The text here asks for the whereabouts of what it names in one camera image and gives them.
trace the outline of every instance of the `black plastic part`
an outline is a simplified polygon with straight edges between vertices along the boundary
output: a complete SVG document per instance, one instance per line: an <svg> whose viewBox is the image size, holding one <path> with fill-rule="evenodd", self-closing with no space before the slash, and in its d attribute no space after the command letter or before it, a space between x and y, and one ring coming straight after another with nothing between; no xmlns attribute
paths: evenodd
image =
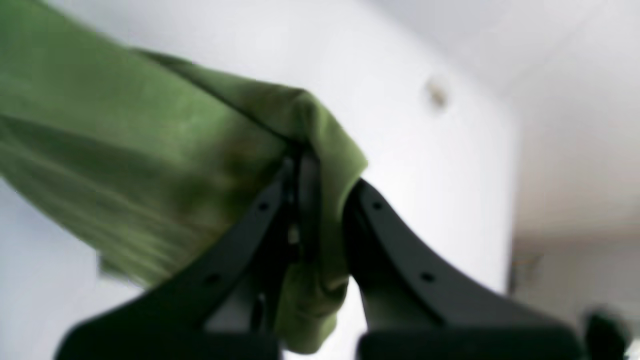
<svg viewBox="0 0 640 360"><path fill-rule="evenodd" d="M278 360L269 334L295 210L293 162L244 217L191 266L162 286L77 326L59 360Z"/></svg>
<svg viewBox="0 0 640 360"><path fill-rule="evenodd" d="M567 326L487 290L435 254L364 180L349 195L343 228L349 268L372 331L360 343L361 359L582 355ZM518 349L508 345L514 340ZM473 350L460 352L462 343Z"/></svg>

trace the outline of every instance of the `green cloth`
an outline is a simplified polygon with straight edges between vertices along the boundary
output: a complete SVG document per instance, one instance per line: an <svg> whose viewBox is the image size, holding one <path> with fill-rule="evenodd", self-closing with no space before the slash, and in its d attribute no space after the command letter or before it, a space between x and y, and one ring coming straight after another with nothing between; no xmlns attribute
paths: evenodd
<svg viewBox="0 0 640 360"><path fill-rule="evenodd" d="M103 271L146 288L169 279L300 145L321 162L321 255L290 266L276 333L311 353L346 294L340 218L366 167L327 109L304 90L125 49L35 1L0 1L0 174L95 248Z"/></svg>

